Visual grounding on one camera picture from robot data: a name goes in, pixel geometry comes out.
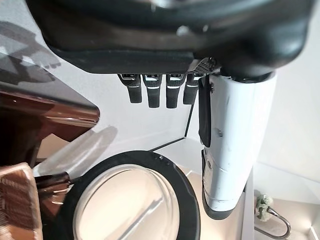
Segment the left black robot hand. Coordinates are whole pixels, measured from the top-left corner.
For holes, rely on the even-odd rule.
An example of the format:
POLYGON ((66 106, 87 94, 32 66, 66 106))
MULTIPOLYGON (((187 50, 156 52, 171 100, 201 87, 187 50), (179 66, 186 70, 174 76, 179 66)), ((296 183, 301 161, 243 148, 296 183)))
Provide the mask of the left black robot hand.
POLYGON ((276 70, 303 50, 314 0, 29 0, 47 46, 93 74, 194 73, 202 201, 226 219, 263 142, 276 70))

